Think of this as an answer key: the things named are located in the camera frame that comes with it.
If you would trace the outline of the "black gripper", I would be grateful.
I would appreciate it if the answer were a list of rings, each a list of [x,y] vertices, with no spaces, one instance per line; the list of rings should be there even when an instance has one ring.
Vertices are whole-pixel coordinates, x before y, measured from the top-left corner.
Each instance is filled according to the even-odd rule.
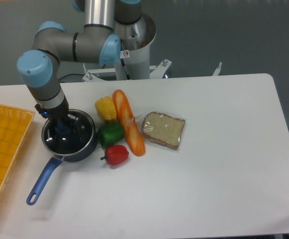
[[[41,104],[37,103],[35,109],[44,119],[57,120],[57,133],[69,133],[69,127],[67,124],[77,124],[79,120],[79,117],[69,114],[69,104],[66,98],[64,98],[63,101],[54,108],[43,108]],[[61,120],[61,118],[64,117],[66,117],[66,123]]]

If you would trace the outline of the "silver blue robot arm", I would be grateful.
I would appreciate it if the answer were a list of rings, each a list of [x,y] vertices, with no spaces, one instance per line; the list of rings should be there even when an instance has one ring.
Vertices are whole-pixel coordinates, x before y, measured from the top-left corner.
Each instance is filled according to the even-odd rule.
[[[36,100],[35,108],[50,121],[66,121],[67,99],[57,79],[62,61],[116,65],[121,62],[121,39],[114,24],[133,24],[142,17],[139,0],[74,0],[85,14],[82,33],[67,32],[56,22],[39,27],[32,49],[23,53],[16,67],[20,78]]]

